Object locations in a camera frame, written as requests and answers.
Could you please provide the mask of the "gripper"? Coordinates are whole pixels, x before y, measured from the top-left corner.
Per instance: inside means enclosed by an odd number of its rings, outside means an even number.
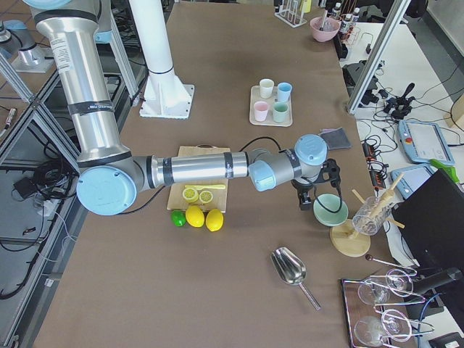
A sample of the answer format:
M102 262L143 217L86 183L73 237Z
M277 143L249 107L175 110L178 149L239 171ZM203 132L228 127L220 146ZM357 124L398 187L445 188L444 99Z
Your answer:
M292 186L297 190L300 210L312 209L310 190L316 189L316 186L321 183L330 183L331 186L337 190L337 194L341 196L340 167L337 165L336 160L331 158L327 159L322 164L319 174L314 179L302 177L298 180L291 181Z

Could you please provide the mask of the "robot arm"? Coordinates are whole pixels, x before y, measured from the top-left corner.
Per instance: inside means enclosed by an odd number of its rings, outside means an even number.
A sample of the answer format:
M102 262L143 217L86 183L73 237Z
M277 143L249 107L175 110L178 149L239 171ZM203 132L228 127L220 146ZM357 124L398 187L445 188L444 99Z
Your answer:
M159 1L131 1L148 70L134 121L119 128L95 37L101 1L29 1L51 44L80 145L77 197L90 212L124 215L144 191L181 183L248 178L263 192L340 187L326 142L302 130L287 149L243 149L252 85L270 69L284 77L294 32L252 4L182 3L165 17Z

